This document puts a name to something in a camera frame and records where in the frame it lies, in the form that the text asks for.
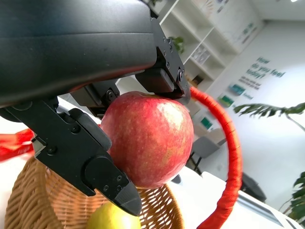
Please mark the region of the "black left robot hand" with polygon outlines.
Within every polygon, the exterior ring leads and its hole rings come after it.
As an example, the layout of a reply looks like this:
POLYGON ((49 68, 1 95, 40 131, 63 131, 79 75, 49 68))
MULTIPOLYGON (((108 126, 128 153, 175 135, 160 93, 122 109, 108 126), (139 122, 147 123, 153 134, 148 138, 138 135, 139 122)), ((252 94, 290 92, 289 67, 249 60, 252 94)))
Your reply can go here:
POLYGON ((190 101, 173 42, 140 0, 3 0, 0 3, 0 115, 34 132, 35 158, 87 196, 101 192, 138 216, 141 198, 108 154, 110 138, 84 112, 58 113, 62 94, 96 117, 135 75, 149 92, 190 101))

